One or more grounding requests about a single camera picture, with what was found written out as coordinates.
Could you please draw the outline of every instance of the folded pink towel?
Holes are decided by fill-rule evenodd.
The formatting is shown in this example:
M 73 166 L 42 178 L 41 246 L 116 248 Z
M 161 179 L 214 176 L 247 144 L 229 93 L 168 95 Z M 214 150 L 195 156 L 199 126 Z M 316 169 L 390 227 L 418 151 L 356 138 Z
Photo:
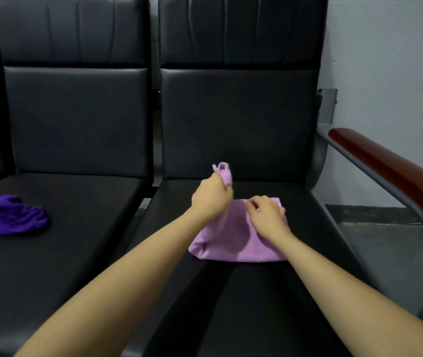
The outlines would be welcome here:
M 225 186 L 232 184 L 227 163 L 220 163 L 213 170 L 219 172 Z M 188 251 L 200 259 L 227 262 L 274 262 L 286 258 L 263 239 L 253 227 L 246 210 L 247 199 L 233 200 L 229 209 L 209 223 L 196 236 Z

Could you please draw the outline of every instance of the person's left hand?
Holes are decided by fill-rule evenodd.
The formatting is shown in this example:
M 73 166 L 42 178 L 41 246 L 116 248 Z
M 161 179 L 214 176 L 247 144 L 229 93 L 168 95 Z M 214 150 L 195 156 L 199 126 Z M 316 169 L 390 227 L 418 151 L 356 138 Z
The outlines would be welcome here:
M 225 186 L 219 173 L 202 180 L 191 197 L 191 206 L 207 221 L 212 221 L 225 212 L 233 201 L 233 188 Z

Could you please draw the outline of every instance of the red wooden armrest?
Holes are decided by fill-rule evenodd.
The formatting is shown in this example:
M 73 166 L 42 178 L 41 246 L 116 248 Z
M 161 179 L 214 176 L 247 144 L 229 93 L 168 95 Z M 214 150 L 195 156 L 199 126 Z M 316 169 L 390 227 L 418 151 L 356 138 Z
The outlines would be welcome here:
M 327 135 L 423 210 L 423 168 L 352 129 L 334 128 Z

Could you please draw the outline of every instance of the purple cloth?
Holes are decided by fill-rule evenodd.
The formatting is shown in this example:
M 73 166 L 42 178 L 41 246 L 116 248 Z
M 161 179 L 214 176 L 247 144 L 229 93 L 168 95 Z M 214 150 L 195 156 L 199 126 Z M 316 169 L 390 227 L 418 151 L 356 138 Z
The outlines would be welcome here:
M 220 173 L 225 186 L 232 184 L 227 163 L 220 163 L 213 170 Z M 274 262 L 286 258 L 263 239 L 253 227 L 246 210 L 247 199 L 233 200 L 229 209 L 209 223 L 196 236 L 188 251 L 200 259 L 227 262 Z
M 48 221 L 48 214 L 41 207 L 27 206 L 18 196 L 0 195 L 0 236 L 36 230 Z

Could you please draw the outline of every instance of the wall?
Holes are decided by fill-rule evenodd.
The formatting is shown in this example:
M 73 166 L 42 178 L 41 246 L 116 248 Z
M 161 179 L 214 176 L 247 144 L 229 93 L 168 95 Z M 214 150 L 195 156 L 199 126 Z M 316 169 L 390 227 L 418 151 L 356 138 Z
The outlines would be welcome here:
M 158 0 L 150 1 L 158 89 Z M 423 167 L 423 0 L 330 0 L 319 87 L 339 89 L 335 126 Z M 315 194 L 327 204 L 401 206 L 334 150 Z

